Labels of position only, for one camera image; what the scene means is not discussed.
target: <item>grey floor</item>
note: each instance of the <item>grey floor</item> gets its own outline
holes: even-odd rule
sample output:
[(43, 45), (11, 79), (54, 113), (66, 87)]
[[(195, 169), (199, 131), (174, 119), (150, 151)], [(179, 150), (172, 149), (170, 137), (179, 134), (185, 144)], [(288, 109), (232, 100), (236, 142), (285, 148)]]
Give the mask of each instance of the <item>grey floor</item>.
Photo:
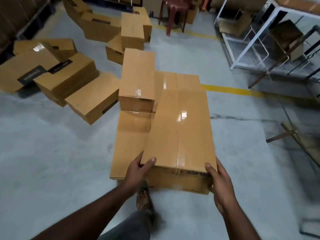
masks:
[[(93, 10), (121, 15), (100, 7)], [(211, 14), (199, 13), (186, 29), (215, 35), (213, 20)], [(78, 51), (94, 59), (98, 69), (121, 77), (122, 66), (107, 60), (105, 44), (86, 40), (61, 5), (38, 36), (73, 38)], [(155, 52), (157, 69), (197, 74), (202, 84), (246, 89), (256, 77), (230, 71), (217, 40), (180, 32), (167, 37), (154, 28), (145, 49)], [(308, 95), (303, 86), (288, 82), (264, 80), (256, 89)], [(281, 106), (306, 133), (320, 131), (319, 110), (278, 99), (210, 91), (207, 96), (217, 156), (262, 239), (307, 239), (298, 227), (303, 218), (320, 218), (320, 170), (293, 139), (271, 144), (265, 140), (283, 131), (280, 122), (286, 116)], [(27, 98), (0, 94), (1, 239), (30, 239), (116, 186), (109, 173), (119, 110), (116, 104), (90, 126), (41, 93)], [(161, 215), (152, 239), (228, 239), (211, 194), (158, 190), (151, 197)], [(105, 231), (134, 210), (133, 197)]]

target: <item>plastic chair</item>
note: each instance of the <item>plastic chair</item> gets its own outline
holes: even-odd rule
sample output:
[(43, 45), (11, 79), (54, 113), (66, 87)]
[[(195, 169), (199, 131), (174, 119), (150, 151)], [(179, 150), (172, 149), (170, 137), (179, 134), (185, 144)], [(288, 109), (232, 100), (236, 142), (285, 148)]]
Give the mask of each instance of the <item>plastic chair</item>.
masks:
[(184, 28), (186, 26), (188, 10), (189, 10), (191, 3), (192, 3), (192, 0), (162, 0), (160, 15), (159, 15), (159, 25), (160, 25), (160, 21), (162, 18), (163, 6), (164, 6), (164, 4), (166, 4), (168, 7), (168, 11), (169, 11), (167, 36), (170, 36), (172, 24), (174, 23), (174, 17), (176, 16), (177, 12), (185, 12), (184, 23), (183, 23), (183, 28), (182, 28), (182, 32), (184, 32)]

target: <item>yellow painted stripe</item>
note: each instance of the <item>yellow painted stripe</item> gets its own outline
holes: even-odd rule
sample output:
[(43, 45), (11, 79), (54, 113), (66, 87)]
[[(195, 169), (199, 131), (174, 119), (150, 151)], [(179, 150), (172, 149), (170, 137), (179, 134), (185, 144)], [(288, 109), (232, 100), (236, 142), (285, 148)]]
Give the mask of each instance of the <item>yellow painted stripe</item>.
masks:
[(278, 94), (268, 93), (268, 92), (259, 92), (259, 91), (248, 90), (248, 89), (230, 88), (230, 87), (222, 87), (222, 86), (214, 86), (214, 85), (206, 85), (206, 84), (201, 84), (201, 86), (206, 91), (212, 91), (212, 92), (222, 92), (222, 93), (236, 94), (236, 95), (242, 95), (242, 96), (252, 96), (257, 98), (277, 98), (277, 99), (281, 99), (282, 101), (298, 103), (298, 104), (315, 105), (317, 103), (312, 98), (293, 97), (293, 96), (278, 95)]
[[(167, 30), (167, 27), (165, 27), (163, 25), (153, 24), (152, 27), (153, 28), (162, 29), (162, 30)], [(181, 28), (175, 28), (175, 29), (172, 29), (171, 32), (182, 33), (182, 29)], [(192, 31), (187, 30), (187, 29), (184, 30), (184, 34), (188, 34), (188, 35), (194, 36), (194, 37), (200, 37), (200, 38), (205, 38), (205, 39), (221, 41), (221, 39), (218, 36), (209, 35), (209, 34), (202, 34), (202, 33), (196, 33), (196, 32), (192, 32)]]

